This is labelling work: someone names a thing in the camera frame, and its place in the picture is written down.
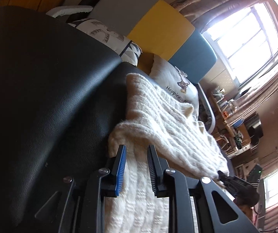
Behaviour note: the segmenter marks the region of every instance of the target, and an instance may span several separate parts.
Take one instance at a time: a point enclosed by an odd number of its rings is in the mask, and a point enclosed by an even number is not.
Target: orange object
[[[223,111],[223,114],[224,114],[225,117],[229,116],[229,114],[226,111]]]

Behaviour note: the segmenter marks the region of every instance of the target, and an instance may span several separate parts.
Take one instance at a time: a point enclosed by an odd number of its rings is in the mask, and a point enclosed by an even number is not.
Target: black leather chair
[[[0,8],[0,232],[33,218],[64,177],[84,186],[104,166],[132,72],[147,76],[55,18]]]

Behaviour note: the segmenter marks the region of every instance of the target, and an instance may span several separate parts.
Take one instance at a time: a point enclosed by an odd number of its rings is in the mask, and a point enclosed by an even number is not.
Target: triangular cutout
[[[230,207],[230,205],[221,197],[217,191],[212,191],[212,198],[214,199],[218,216],[222,224],[234,221],[238,219],[236,212]]]
[[[57,208],[61,195],[61,191],[56,191],[39,209],[39,211],[34,215],[34,217],[40,220],[41,222],[51,223],[56,217]]]

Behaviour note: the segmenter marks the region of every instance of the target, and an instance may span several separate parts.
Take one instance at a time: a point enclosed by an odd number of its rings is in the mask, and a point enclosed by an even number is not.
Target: chair backrest
[[[169,60],[192,83],[198,83],[217,60],[201,33],[163,0],[100,0],[88,17],[127,36],[144,53]]]

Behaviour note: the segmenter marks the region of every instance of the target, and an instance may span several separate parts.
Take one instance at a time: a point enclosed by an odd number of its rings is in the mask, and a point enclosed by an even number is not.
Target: white patterned pillow
[[[122,61],[138,65],[141,48],[127,37],[109,30],[102,22],[85,18],[68,24],[110,47],[120,55]]]
[[[187,74],[168,61],[154,54],[153,66],[149,75],[161,88],[181,103],[191,103],[193,115],[198,117],[199,101],[197,88],[187,79]]]

